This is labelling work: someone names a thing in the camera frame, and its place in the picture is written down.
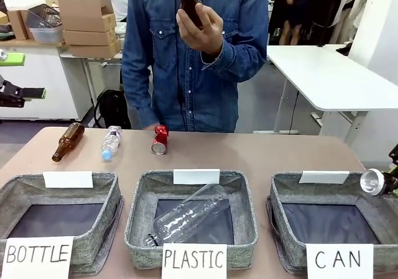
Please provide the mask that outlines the person's left hand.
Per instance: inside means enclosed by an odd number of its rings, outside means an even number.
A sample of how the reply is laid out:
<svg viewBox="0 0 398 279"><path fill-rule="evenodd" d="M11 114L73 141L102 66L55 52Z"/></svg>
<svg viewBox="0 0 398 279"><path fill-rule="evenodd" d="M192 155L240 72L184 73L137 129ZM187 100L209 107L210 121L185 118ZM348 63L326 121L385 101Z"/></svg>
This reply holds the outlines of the person's left hand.
<svg viewBox="0 0 398 279"><path fill-rule="evenodd" d="M217 57L223 47L223 20L209 6L196 3L195 10L200 18L199 29L183 9L179 9L176 20L182 40L194 50L204 52L210 57Z"/></svg>

